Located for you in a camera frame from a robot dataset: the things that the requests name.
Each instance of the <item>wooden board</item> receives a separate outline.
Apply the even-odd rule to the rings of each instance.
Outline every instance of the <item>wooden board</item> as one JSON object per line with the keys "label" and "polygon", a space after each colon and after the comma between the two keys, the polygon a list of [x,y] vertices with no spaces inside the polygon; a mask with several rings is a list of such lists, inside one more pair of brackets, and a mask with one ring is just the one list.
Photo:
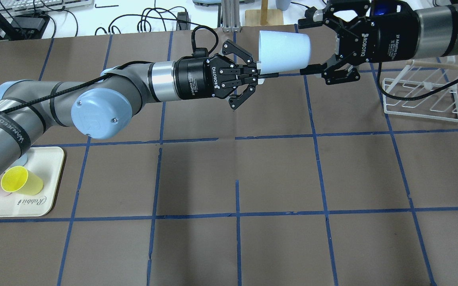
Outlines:
{"label": "wooden board", "polygon": [[[245,26],[263,26],[260,24],[261,10],[245,11]],[[284,17],[279,9],[268,9],[268,19],[265,26],[284,25]]]}

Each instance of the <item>yellow cup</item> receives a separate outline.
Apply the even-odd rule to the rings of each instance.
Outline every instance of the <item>yellow cup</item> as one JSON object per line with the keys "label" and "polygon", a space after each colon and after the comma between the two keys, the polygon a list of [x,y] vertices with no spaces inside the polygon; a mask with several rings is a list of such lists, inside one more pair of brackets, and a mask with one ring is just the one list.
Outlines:
{"label": "yellow cup", "polygon": [[1,187],[10,193],[36,195],[42,190],[43,181],[23,166],[15,166],[3,175]]}

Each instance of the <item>wooden handle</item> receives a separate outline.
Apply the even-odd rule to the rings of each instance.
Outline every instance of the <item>wooden handle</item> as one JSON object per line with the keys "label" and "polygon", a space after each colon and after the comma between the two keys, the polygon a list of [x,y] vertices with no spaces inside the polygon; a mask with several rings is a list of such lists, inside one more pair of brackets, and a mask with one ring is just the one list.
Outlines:
{"label": "wooden handle", "polygon": [[414,65],[416,67],[423,67],[423,68],[458,70],[458,65],[440,64],[440,63],[433,63],[433,62],[422,62],[421,60],[408,60],[406,64]]}
{"label": "wooden handle", "polygon": [[261,25],[266,26],[268,21],[268,0],[261,1]]}

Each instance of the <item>white tray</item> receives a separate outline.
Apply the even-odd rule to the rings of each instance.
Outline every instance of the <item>white tray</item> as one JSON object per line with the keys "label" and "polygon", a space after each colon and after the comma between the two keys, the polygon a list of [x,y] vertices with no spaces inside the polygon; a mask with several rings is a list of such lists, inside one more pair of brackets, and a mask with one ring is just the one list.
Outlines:
{"label": "white tray", "polygon": [[12,193],[0,197],[0,217],[42,216],[54,203],[65,151],[59,147],[30,148],[24,165],[43,180],[43,190],[36,195]]}

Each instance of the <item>white keyboard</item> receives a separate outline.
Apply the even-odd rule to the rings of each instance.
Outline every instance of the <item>white keyboard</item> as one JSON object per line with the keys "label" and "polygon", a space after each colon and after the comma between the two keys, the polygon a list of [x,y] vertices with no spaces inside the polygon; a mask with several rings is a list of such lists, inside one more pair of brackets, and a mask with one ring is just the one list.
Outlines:
{"label": "white keyboard", "polygon": [[[43,2],[52,9],[61,9],[63,6],[68,9],[71,7],[93,4],[93,0],[43,0]],[[12,16],[33,14],[34,8],[36,8],[37,11],[49,11],[40,0],[1,0],[1,3]],[[4,17],[8,17],[1,4],[0,13],[2,13]]]}

